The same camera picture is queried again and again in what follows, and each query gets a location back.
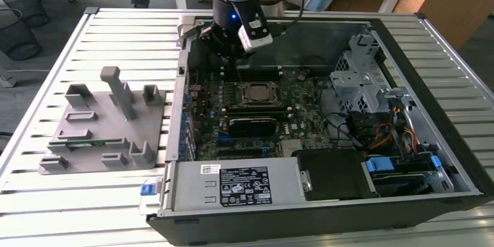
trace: warning label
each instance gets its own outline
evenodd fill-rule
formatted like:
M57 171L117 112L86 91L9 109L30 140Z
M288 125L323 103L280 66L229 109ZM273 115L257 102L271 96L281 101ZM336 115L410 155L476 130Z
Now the warning label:
M272 203L268 167L221 169L219 178L221 206Z

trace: gray floor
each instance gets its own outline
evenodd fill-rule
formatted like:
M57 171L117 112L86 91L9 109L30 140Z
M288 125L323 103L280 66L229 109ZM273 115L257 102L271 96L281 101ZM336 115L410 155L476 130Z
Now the gray floor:
M197 0L187 0L192 9L211 9L211 3L197 3ZM77 24L85 7L131 8L129 0L42 0L50 22L33 29L42 53L26 61L10 61L0 53L0 65L6 70L16 69L50 69L57 55L65 45L66 39ZM173 9L175 0L151 0L149 8ZM488 87L494 89L494 19L487 19L478 29L472 38L460 50L460 55L479 74ZM44 72L16 72L18 81L16 88L0 87L0 131L13 132L21 117L28 109L33 96L44 81ZM8 138L0 137L0 150L6 144Z

